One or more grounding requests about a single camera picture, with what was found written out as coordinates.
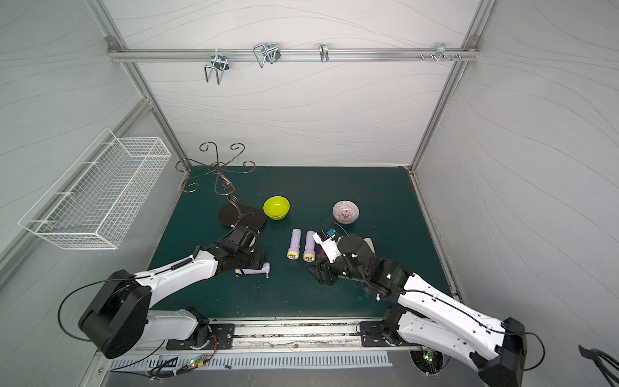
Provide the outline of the purple flashlight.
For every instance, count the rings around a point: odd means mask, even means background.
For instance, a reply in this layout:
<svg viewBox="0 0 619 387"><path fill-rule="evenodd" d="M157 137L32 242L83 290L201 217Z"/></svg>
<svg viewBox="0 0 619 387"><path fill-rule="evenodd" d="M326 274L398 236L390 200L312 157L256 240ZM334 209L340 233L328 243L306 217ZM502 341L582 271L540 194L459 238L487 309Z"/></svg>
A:
<svg viewBox="0 0 619 387"><path fill-rule="evenodd" d="M292 230L290 246L287 251L287 258L291 261L296 261L300 256L301 230L295 228Z"/></svg>
<svg viewBox="0 0 619 387"><path fill-rule="evenodd" d="M269 279L269 274L271 270L271 265L269 262L266 262L262 265L260 269L237 269L235 270L235 275L237 277L244 277L248 275L264 275L267 279Z"/></svg>
<svg viewBox="0 0 619 387"><path fill-rule="evenodd" d="M306 243L303 253L303 260L308 263L314 262L316 260L314 235L315 232L311 230L306 233Z"/></svg>

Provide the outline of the pale green flashlight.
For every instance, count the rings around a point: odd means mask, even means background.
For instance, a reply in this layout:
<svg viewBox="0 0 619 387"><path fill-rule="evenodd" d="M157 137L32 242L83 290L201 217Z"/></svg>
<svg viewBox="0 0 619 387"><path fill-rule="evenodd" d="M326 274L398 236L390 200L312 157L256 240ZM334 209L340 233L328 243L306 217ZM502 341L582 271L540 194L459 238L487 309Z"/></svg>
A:
<svg viewBox="0 0 619 387"><path fill-rule="evenodd" d="M376 250L375 250L374 244L373 244L373 242L372 242L372 239L371 239L371 238L366 237L366 238L364 238L364 241L365 241L366 245L370 248L370 250L371 250L373 253L375 253L375 252L376 252Z"/></svg>

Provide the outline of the lime green bowl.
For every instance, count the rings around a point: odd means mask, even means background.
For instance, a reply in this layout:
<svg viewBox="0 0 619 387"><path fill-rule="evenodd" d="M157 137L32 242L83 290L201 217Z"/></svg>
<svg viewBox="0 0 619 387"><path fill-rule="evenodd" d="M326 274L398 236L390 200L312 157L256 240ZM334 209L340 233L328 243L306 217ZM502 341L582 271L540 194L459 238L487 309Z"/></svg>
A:
<svg viewBox="0 0 619 387"><path fill-rule="evenodd" d="M263 211L269 219L282 220L290 211L290 201L282 196L273 196L264 202Z"/></svg>

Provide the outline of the dark green table mat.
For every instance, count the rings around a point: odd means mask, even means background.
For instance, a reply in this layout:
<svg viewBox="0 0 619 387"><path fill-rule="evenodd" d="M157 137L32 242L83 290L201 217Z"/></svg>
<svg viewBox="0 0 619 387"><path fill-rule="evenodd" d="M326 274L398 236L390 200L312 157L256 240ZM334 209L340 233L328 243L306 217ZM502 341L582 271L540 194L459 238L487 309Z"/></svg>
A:
<svg viewBox="0 0 619 387"><path fill-rule="evenodd" d="M332 226L335 203L349 200L359 219L341 232L368 237L383 258L400 262L443 293L450 288L422 215L414 186L403 168L265 167L231 174L238 200L260 208L273 196L290 201L281 221L268 220L258 247L271 265L268 276L227 272L178 291L157 304L163 311L193 307L211 319L377 318L387 309L358 282L321 285L303 261L286 256L293 229Z"/></svg>

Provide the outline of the pink striped bowl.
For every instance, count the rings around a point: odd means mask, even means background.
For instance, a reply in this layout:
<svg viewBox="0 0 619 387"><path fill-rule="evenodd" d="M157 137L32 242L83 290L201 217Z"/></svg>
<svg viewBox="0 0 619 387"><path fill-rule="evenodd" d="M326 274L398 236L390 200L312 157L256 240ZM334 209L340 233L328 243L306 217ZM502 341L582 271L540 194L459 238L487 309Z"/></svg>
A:
<svg viewBox="0 0 619 387"><path fill-rule="evenodd" d="M348 225L359 219L360 210L352 201L343 200L335 203L332 214L336 222Z"/></svg>

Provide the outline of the white vent strip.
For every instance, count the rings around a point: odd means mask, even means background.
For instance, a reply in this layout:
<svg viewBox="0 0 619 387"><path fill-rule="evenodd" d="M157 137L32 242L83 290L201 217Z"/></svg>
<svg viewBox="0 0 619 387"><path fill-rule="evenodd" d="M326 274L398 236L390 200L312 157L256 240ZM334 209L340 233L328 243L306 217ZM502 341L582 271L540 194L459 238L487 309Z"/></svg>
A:
<svg viewBox="0 0 619 387"><path fill-rule="evenodd" d="M125 356L111 362L111 368L120 372L146 373L161 366L170 372L187 366L189 355L154 355L137 361ZM389 368L393 365L386 351L344 352L222 352L204 364L200 370L256 370L256 369L362 369Z"/></svg>

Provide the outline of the right green-lit circuit board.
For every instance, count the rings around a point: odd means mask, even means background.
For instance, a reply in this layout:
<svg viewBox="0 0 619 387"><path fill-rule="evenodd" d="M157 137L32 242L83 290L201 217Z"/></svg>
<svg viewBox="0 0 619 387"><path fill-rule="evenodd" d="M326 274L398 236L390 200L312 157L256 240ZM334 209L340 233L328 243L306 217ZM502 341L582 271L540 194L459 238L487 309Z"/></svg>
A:
<svg viewBox="0 0 619 387"><path fill-rule="evenodd" d="M428 364L432 364L434 362L435 352L432 349L426 348L422 352L422 359Z"/></svg>

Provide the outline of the left green-lit circuit board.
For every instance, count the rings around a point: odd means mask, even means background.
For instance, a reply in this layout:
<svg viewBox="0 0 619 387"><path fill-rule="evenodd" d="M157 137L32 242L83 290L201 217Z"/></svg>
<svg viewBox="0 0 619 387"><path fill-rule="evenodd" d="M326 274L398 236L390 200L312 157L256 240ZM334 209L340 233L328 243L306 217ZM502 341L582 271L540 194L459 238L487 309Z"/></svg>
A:
<svg viewBox="0 0 619 387"><path fill-rule="evenodd" d="M210 361L210 357L207 355L201 355L197 358L192 359L191 361L188 362L188 364L186 365L189 369L196 369L196 368L201 368L202 366L204 366L206 363L208 363Z"/></svg>

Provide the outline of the metal double hook left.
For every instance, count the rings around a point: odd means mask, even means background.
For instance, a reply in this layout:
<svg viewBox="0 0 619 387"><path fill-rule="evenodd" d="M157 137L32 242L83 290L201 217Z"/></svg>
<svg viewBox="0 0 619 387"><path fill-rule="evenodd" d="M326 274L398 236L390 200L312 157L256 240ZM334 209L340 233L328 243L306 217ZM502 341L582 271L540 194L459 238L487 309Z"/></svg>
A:
<svg viewBox="0 0 619 387"><path fill-rule="evenodd" d="M219 53L215 53L214 56L211 57L211 63L204 66L206 82L215 80L217 84L220 85L228 69L230 69L228 58Z"/></svg>

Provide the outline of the metal double hook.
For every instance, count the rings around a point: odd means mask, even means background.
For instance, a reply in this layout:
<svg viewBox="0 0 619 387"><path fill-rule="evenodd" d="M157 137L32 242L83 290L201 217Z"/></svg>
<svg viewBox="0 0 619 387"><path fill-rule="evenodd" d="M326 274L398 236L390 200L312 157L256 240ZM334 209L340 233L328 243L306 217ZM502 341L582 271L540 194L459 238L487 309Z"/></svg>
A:
<svg viewBox="0 0 619 387"><path fill-rule="evenodd" d="M252 52L261 68L264 68L267 63L273 65L281 58L281 52L276 43L257 44Z"/></svg>
<svg viewBox="0 0 619 387"><path fill-rule="evenodd" d="M217 84L220 85L228 69L230 69L228 58L219 53L215 53L214 56L211 57L211 63L204 66L206 82L215 80Z"/></svg>

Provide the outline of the metal double hook middle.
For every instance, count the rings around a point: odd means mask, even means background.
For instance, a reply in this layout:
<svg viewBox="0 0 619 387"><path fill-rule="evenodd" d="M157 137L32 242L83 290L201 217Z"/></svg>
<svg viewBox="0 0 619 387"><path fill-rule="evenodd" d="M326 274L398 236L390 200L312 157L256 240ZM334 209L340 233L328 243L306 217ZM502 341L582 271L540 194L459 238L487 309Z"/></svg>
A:
<svg viewBox="0 0 619 387"><path fill-rule="evenodd" d="M267 63L273 65L281 58L281 52L276 43L257 44L252 52L261 68L264 68Z"/></svg>

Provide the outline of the black object bottom right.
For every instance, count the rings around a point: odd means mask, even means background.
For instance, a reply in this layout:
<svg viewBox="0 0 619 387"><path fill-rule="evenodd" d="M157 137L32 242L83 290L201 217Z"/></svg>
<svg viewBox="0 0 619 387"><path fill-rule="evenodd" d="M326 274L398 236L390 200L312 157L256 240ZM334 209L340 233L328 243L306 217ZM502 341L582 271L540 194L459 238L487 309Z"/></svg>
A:
<svg viewBox="0 0 619 387"><path fill-rule="evenodd" d="M595 364L611 387L618 386L619 366L618 361L615 358L597 348L587 349L579 345L578 349L583 358L588 359Z"/></svg>

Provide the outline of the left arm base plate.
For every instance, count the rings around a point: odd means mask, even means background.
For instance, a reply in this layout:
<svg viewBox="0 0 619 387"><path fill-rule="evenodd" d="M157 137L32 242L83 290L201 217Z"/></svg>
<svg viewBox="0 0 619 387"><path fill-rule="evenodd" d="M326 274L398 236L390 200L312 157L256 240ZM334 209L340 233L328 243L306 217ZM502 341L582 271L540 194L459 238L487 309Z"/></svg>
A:
<svg viewBox="0 0 619 387"><path fill-rule="evenodd" d="M235 325L215 323L200 325L197 332L187 340L169 340L165 348L168 351L209 351L214 349L231 349L235 335Z"/></svg>

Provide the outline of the aluminium top rail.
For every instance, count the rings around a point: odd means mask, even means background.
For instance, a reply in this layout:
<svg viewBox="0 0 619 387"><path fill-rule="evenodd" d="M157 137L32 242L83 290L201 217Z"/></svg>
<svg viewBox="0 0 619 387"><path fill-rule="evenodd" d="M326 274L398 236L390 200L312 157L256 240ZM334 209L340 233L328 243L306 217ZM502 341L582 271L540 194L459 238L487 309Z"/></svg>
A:
<svg viewBox="0 0 619 387"><path fill-rule="evenodd" d="M414 62L422 61L420 54L429 55L436 48L329 48L329 63L342 62ZM448 48L449 53L462 56L461 61L475 61L479 50ZM317 48L280 48L281 63L322 63ZM206 63L215 53L228 58L230 63L253 63L252 48L241 49L127 49L108 56L117 63Z"/></svg>

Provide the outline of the metal hook bracket right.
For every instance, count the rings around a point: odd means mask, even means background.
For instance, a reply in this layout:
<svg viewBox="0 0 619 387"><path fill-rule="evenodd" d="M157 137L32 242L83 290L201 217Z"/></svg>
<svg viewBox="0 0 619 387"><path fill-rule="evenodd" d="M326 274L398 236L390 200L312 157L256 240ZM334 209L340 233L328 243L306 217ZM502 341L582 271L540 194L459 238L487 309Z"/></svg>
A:
<svg viewBox="0 0 619 387"><path fill-rule="evenodd" d="M434 62L441 62L441 61L453 62L453 61L461 61L462 60L462 56L461 55L459 55L457 53L456 54L449 53L445 43L439 44L436 47L434 53L429 54L429 55L420 54L419 58L422 61L432 60Z"/></svg>

